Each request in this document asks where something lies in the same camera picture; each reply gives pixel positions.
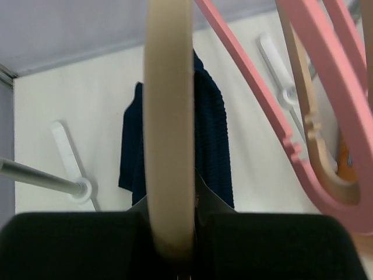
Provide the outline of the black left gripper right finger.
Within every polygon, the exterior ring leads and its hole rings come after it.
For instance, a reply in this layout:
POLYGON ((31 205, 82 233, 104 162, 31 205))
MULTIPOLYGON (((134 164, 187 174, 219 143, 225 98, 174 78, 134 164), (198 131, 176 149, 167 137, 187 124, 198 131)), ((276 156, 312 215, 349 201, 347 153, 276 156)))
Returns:
POLYGON ((195 174, 193 279, 366 279, 333 217, 233 210, 195 174))

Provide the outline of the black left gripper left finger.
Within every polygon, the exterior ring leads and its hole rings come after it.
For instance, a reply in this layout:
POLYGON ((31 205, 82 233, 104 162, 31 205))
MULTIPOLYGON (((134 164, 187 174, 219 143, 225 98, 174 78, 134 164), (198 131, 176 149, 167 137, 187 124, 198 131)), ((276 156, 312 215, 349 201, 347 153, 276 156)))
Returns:
POLYGON ((32 212, 1 230, 2 279, 175 279, 140 200, 122 212, 32 212))

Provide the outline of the navy blue shorts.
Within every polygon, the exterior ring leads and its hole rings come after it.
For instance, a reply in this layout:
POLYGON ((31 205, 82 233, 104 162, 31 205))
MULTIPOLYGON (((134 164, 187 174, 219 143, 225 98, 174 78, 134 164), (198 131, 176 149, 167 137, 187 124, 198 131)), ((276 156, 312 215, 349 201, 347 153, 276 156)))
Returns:
MULTIPOLYGON (((206 185, 234 207, 227 114, 223 95, 194 56, 195 168, 206 185)), ((146 195, 143 150, 143 83, 124 112, 118 186, 132 193, 132 204, 146 195)))

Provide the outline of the beige plastic hanger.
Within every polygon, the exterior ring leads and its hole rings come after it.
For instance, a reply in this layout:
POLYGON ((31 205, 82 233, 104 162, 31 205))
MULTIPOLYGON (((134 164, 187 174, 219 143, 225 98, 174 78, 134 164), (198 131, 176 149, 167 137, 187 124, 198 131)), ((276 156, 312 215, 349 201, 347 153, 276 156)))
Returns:
POLYGON ((321 135, 322 125, 318 119, 318 105, 306 50, 279 1, 276 1, 276 6, 294 76, 310 164, 320 185, 333 199, 343 205, 357 205, 360 201, 358 183, 340 178, 329 160, 329 152, 321 135))
POLYGON ((143 140, 150 225, 157 251, 193 256, 195 151, 192 2, 150 1, 144 48, 143 140))

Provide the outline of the pink plastic hanger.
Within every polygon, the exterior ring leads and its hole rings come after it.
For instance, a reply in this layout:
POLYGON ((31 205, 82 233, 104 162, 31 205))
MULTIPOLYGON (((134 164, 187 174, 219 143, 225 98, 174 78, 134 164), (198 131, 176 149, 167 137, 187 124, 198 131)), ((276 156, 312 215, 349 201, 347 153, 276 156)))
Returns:
POLYGON ((344 52, 358 77, 362 89, 365 91, 368 104, 372 111, 372 91, 368 86, 365 47, 350 16, 349 10, 343 1, 325 0, 323 3, 344 52))
POLYGON ((356 157, 357 174, 360 177, 360 201, 356 205, 342 203, 341 198, 337 198, 321 184, 311 162, 299 157, 302 147, 298 143, 292 142, 293 130, 279 103, 266 86, 228 24, 212 1, 197 1, 196 4, 256 97, 308 198, 319 211, 335 217, 348 230, 362 235, 372 234, 372 218, 368 216, 372 212, 372 189, 369 186, 372 179, 369 172, 369 166, 372 165, 372 118, 367 102, 363 97, 364 91, 360 88, 358 79, 349 65, 346 55, 342 52, 342 45, 332 34, 324 16, 321 16, 319 23, 315 22, 315 17, 321 14, 319 5, 308 1, 298 1, 294 4, 295 8, 300 10, 300 14, 309 20, 306 27, 322 42, 321 47, 325 49, 326 54, 318 54, 316 48, 310 47, 311 42, 304 34, 305 29, 300 27, 300 20, 294 14, 294 9, 290 6, 290 3, 287 1, 279 2, 280 7, 284 9, 285 14, 293 22, 311 58, 315 60, 316 68, 322 75, 321 80, 327 91, 331 91, 333 86, 325 77, 327 71, 322 68, 320 59, 329 59, 334 64, 330 70, 340 83, 337 89, 341 92, 341 100, 352 111, 351 119, 346 119, 342 116, 343 111, 336 99, 334 97, 330 98, 341 128, 344 130, 350 129, 351 132, 357 134, 356 139, 353 139, 351 135, 345 136, 346 141, 350 144, 352 155, 356 157))

